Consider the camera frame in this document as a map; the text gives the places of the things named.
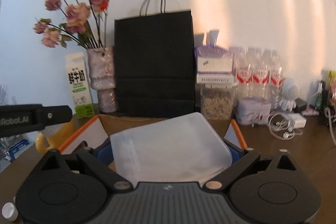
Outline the translucent white plastic pouch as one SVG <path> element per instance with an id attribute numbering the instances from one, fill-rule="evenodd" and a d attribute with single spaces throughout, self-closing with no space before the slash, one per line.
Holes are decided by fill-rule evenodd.
<path id="1" fill-rule="evenodd" d="M 110 142 L 116 172 L 133 185 L 204 184 L 232 164 L 228 146 L 201 113 L 127 129 Z"/>

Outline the orange red cardboard box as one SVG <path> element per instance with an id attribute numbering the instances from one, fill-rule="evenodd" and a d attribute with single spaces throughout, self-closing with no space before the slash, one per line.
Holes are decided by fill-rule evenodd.
<path id="1" fill-rule="evenodd" d="M 75 145 L 86 141 L 88 146 L 96 148 L 110 136 L 129 128 L 144 126 L 162 121 L 162 118 L 118 117 L 112 115 L 96 115 L 81 124 L 77 130 L 59 147 L 63 154 L 69 154 Z M 219 136 L 241 149 L 247 148 L 244 136 L 235 120 L 210 120 L 210 125 Z"/>

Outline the white round tin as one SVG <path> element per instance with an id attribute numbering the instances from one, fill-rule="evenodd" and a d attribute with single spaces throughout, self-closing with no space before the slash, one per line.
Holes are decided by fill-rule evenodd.
<path id="1" fill-rule="evenodd" d="M 268 121 L 271 104 L 262 99 L 239 97 L 234 108 L 235 119 L 239 125 L 264 125 Z"/>

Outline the yellow ceramic mug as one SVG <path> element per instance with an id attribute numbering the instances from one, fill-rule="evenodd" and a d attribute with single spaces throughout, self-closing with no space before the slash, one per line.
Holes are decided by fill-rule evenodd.
<path id="1" fill-rule="evenodd" d="M 58 149 L 75 131 L 76 125 L 74 121 L 47 126 L 38 132 L 35 147 L 39 153 L 46 153 L 51 149 Z"/>

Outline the clear container with grains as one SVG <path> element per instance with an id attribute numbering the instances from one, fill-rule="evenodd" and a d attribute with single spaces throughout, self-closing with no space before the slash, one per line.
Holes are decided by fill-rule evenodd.
<path id="1" fill-rule="evenodd" d="M 201 86 L 201 113 L 208 120 L 231 119 L 235 105 L 236 87 L 233 85 Z"/>

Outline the white green milk carton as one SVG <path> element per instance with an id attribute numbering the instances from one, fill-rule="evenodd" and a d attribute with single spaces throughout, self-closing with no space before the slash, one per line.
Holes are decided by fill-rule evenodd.
<path id="1" fill-rule="evenodd" d="M 95 108 L 88 81 L 84 53 L 73 53 L 66 56 L 66 74 L 70 93 L 79 119 L 95 115 Z"/>

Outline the white astronaut figurine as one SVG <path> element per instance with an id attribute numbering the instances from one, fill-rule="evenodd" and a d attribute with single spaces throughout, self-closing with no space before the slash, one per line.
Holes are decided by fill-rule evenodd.
<path id="1" fill-rule="evenodd" d="M 293 78 L 286 78 L 281 92 L 280 109 L 291 112 L 296 107 L 295 100 L 299 96 L 299 87 Z"/>

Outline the white flat box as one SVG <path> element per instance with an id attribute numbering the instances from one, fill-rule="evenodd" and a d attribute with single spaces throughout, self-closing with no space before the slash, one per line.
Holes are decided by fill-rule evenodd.
<path id="1" fill-rule="evenodd" d="M 232 74 L 207 74 L 198 73 L 196 76 L 197 84 L 221 84 L 228 85 L 234 82 Z"/>

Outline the water bottle pack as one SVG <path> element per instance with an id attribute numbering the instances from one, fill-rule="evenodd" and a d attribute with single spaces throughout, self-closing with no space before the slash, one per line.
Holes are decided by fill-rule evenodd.
<path id="1" fill-rule="evenodd" d="M 254 47 L 229 47 L 234 54 L 234 73 L 238 83 L 236 97 L 266 100 L 278 107 L 284 68 L 276 50 Z"/>

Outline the pink textured vase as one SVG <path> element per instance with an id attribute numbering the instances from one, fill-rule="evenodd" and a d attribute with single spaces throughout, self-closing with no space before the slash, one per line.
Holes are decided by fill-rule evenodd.
<path id="1" fill-rule="evenodd" d="M 115 95 L 113 48 L 95 48 L 87 51 L 90 85 L 97 92 L 102 113 L 117 111 Z"/>

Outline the white bottle cap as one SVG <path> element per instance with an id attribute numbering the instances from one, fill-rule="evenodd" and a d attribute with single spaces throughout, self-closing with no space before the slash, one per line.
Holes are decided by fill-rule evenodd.
<path id="1" fill-rule="evenodd" d="M 12 202 L 7 202 L 2 207 L 2 216 L 10 221 L 14 222 L 18 217 L 18 211 L 15 205 Z"/>

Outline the purple tissue pack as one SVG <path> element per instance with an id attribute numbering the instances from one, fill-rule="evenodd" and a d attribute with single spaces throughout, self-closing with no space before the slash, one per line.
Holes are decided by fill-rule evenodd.
<path id="1" fill-rule="evenodd" d="M 210 30 L 206 34 L 206 45 L 195 48 L 197 72 L 203 74 L 231 74 L 234 66 L 234 54 L 217 46 L 219 30 Z"/>

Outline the black paper shopping bag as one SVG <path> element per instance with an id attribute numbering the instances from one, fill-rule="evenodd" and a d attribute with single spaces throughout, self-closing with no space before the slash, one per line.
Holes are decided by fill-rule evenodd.
<path id="1" fill-rule="evenodd" d="M 194 112 L 191 11 L 166 12 L 166 0 L 144 0 L 138 16 L 115 20 L 113 51 L 120 113 L 174 118 Z"/>

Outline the dried pink rose bouquet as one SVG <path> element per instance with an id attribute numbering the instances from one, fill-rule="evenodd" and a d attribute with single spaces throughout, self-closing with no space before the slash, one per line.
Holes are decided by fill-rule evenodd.
<path id="1" fill-rule="evenodd" d="M 42 36 L 47 48 L 75 42 L 85 50 L 106 47 L 106 21 L 109 0 L 45 0 L 47 11 L 60 11 L 64 22 L 52 23 L 50 18 L 41 18 L 34 24 L 34 32 Z"/>

